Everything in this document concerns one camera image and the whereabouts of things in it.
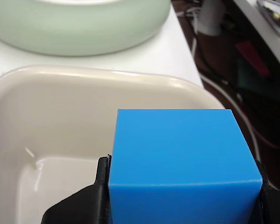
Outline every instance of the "pale green bowl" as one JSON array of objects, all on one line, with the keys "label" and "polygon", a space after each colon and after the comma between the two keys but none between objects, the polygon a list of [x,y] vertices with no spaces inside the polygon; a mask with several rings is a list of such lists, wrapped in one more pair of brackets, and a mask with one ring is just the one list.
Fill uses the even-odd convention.
[{"label": "pale green bowl", "polygon": [[0,0],[0,39],[29,51],[87,56],[152,37],[170,0]]}]

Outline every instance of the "blue cube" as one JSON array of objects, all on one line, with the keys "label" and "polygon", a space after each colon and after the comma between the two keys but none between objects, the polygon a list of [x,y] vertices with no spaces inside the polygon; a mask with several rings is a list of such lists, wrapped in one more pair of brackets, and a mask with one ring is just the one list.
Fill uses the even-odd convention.
[{"label": "blue cube", "polygon": [[114,224],[246,224],[261,185],[231,110],[119,110]]}]

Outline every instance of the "white countertop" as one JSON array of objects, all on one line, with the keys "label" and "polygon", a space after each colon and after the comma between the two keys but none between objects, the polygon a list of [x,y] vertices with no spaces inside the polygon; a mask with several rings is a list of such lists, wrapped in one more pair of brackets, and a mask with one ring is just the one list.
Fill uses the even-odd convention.
[{"label": "white countertop", "polygon": [[257,9],[257,0],[233,0],[265,40],[280,62],[280,37]]},{"label": "white countertop", "polygon": [[136,47],[107,55],[45,56],[0,41],[0,76],[22,66],[44,64],[169,75],[203,86],[173,8],[156,36]]}]

